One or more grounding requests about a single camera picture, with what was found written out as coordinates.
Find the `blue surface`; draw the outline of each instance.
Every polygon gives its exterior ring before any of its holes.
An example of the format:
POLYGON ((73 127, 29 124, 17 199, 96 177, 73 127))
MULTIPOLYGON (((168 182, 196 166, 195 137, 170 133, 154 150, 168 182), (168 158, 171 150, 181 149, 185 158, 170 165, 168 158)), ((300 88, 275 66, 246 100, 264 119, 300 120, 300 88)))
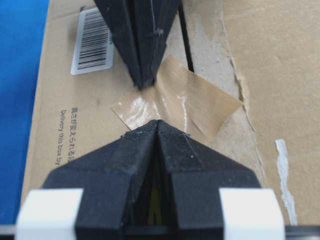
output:
POLYGON ((0 224, 19 210, 48 0, 0 0, 0 224))

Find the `white sticker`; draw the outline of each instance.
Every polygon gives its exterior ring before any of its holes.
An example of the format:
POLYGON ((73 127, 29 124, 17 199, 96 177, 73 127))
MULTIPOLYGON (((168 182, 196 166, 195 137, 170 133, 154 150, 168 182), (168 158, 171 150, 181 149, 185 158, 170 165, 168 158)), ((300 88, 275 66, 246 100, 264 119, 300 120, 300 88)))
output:
POLYGON ((110 69, 114 60, 112 33, 98 8, 82 11, 79 16, 71 74, 110 69))

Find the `cardboard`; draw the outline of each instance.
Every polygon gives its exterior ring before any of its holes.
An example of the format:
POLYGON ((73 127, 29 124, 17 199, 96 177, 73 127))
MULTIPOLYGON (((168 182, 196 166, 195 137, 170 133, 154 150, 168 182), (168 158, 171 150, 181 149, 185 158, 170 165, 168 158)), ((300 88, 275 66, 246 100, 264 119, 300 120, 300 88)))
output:
POLYGON ((112 110, 131 130, 162 119, 207 145, 241 105, 169 56, 160 66, 153 87, 133 90, 112 110))
MULTIPOLYGON (((134 88, 116 49, 111 69, 70 73, 79 13, 94 7, 93 0, 51 0, 49 4, 21 203, 30 189, 41 187, 52 169, 129 130, 110 108, 134 88)), ((177 16, 167 44, 165 56, 173 55, 186 66, 177 16)))
POLYGON ((275 144, 283 139, 297 223, 320 224, 319 1, 225 0, 223 13, 268 185, 290 223, 275 144))

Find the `brown packing tape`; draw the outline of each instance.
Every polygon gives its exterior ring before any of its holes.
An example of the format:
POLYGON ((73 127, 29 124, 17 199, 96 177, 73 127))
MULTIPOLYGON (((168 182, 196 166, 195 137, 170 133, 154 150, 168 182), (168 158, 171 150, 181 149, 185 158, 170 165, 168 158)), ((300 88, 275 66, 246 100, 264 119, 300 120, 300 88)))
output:
POLYGON ((207 145, 241 105, 169 56, 160 66, 153 87, 134 89, 111 109, 131 130, 162 119, 207 145))

